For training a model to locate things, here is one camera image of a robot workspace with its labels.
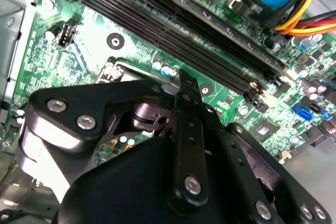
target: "silver screw head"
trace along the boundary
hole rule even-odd
[[[185,100],[187,100],[188,102],[190,102],[190,96],[189,96],[189,95],[184,94],[184,95],[182,95],[182,97],[183,97]]]
[[[2,142],[2,145],[4,147],[10,147],[12,145],[12,143],[10,141],[8,141],[8,140],[5,140],[5,141]]]
[[[47,107],[49,110],[59,113],[66,110],[67,105],[65,104],[64,101],[58,99],[52,99],[49,102],[47,102]]]
[[[193,176],[187,176],[184,180],[184,185],[188,192],[193,195],[198,195],[201,193],[201,185]]]
[[[160,93],[160,88],[156,85],[152,86],[152,90],[156,93]]]
[[[256,202],[256,209],[258,214],[265,220],[270,220],[272,218],[272,214],[269,211],[268,207],[261,202],[260,200],[258,200]]]
[[[208,104],[206,104],[205,107],[206,107],[206,110],[207,110],[208,112],[210,112],[210,113],[213,113],[213,112],[214,112],[214,109],[211,108]]]
[[[236,130],[237,130],[238,133],[242,133],[243,132],[243,129],[240,126],[236,126]]]
[[[7,21],[7,26],[8,26],[8,27],[11,27],[13,23],[14,23],[14,18],[11,17],[11,18]]]
[[[92,130],[96,126],[96,121],[89,115],[81,115],[77,118],[77,125],[83,130]]]
[[[313,214],[311,213],[311,211],[309,211],[309,209],[305,205],[301,205],[300,208],[304,216],[306,216],[309,220],[313,219]]]
[[[319,206],[314,206],[314,209],[315,209],[317,215],[320,217],[320,219],[322,219],[322,220],[327,219],[326,214],[322,211],[322,209]]]

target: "cable bundle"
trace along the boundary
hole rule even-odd
[[[275,27],[282,35],[297,37],[323,34],[336,30],[336,11],[301,20],[312,0],[290,0],[283,7],[264,15],[251,15],[261,23],[280,20],[292,8],[289,15]]]

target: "capacitor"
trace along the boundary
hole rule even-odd
[[[336,127],[336,116],[334,115],[334,117],[332,119],[329,120],[329,122]]]
[[[133,146],[133,145],[135,144],[134,139],[128,139],[127,144],[128,144],[129,146]]]
[[[302,80],[301,81],[301,86],[303,87],[304,90],[306,90],[308,93],[312,94],[317,91],[317,88],[314,87],[309,81],[307,80]]]
[[[297,66],[294,68],[294,72],[298,75],[300,79],[308,76],[308,71],[303,66]]]
[[[308,92],[306,89],[303,89],[303,93],[309,98],[309,100],[313,101],[313,100],[316,100],[319,95],[316,94],[316,93],[310,93]]]
[[[125,137],[125,136],[121,136],[121,137],[119,138],[119,141],[120,141],[121,143],[126,143],[126,142],[127,142],[127,137]]]
[[[53,24],[48,30],[46,30],[44,36],[47,41],[53,41],[57,35],[61,33],[61,31],[62,29],[57,24]]]
[[[240,115],[246,115],[248,113],[248,107],[246,105],[242,105],[238,108],[238,113]]]
[[[326,120],[321,122],[321,126],[330,134],[336,133],[336,127],[334,127],[331,123]]]
[[[107,154],[106,152],[99,153],[98,165],[105,163],[108,159],[109,159],[109,154]]]
[[[307,37],[293,37],[292,39],[292,45],[297,46],[301,50],[307,50],[312,44],[312,40]]]
[[[317,88],[317,92],[322,94],[324,92],[326,92],[327,87],[324,86],[321,82],[319,82],[318,80],[310,80],[309,81],[310,84],[312,84],[315,88]]]
[[[161,74],[163,76],[167,76],[170,73],[170,65],[169,63],[163,63],[161,68]]]
[[[161,67],[161,59],[159,57],[154,57],[152,59],[152,69],[155,71],[160,71]]]
[[[42,0],[41,6],[44,10],[52,12],[57,8],[57,3],[55,0]]]

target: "gray metal panel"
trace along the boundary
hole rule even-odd
[[[309,146],[284,167],[336,221],[336,145],[329,140],[318,148]]]

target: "black chip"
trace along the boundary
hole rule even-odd
[[[296,58],[296,62],[299,64],[299,65],[304,65],[307,60],[309,59],[309,57],[304,54],[304,53],[301,53],[297,58]]]
[[[297,121],[295,124],[293,124],[292,127],[293,127],[294,129],[297,129],[301,124],[302,124],[301,121]]]
[[[279,91],[276,91],[276,92],[273,94],[273,96],[274,96],[275,98],[279,98],[279,97],[281,96],[281,93],[280,93]]]
[[[330,59],[336,60],[336,52],[332,56],[330,56]]]
[[[125,39],[121,34],[113,33],[106,38],[107,45],[113,50],[119,50],[125,45]]]
[[[320,56],[322,55],[322,52],[320,51],[320,50],[317,50],[315,53],[313,53],[313,57],[315,58],[315,59],[318,59],[318,58],[320,58]]]
[[[282,93],[285,93],[287,92],[289,89],[290,89],[290,85],[285,83],[285,82],[282,82],[281,85],[278,87],[278,89],[282,92]]]
[[[227,104],[231,104],[231,103],[233,103],[233,99],[232,99],[232,97],[228,97],[228,98],[225,100],[225,102],[226,102]]]
[[[319,65],[319,66],[317,67],[317,69],[320,70],[320,71],[323,70],[323,69],[324,69],[324,65],[322,65],[322,64]]]
[[[249,132],[259,142],[263,143],[266,139],[272,136],[280,129],[274,122],[267,119],[261,120],[256,126],[254,126]]]
[[[199,88],[201,97],[208,97],[214,92],[214,87],[212,87],[212,85],[208,83],[199,85]]]
[[[308,58],[308,60],[306,61],[305,65],[306,65],[307,67],[309,67],[309,66],[312,65],[313,63],[314,63],[314,60],[311,59],[311,58]]]
[[[331,45],[327,42],[321,47],[321,49],[325,52],[328,52],[331,49]]]
[[[257,107],[256,107],[257,111],[259,111],[260,113],[265,113],[268,109],[269,106],[267,106],[264,103],[260,103]]]
[[[287,100],[287,103],[288,103],[289,105],[292,105],[292,104],[295,103],[295,100],[294,100],[292,97],[290,97],[290,98]]]

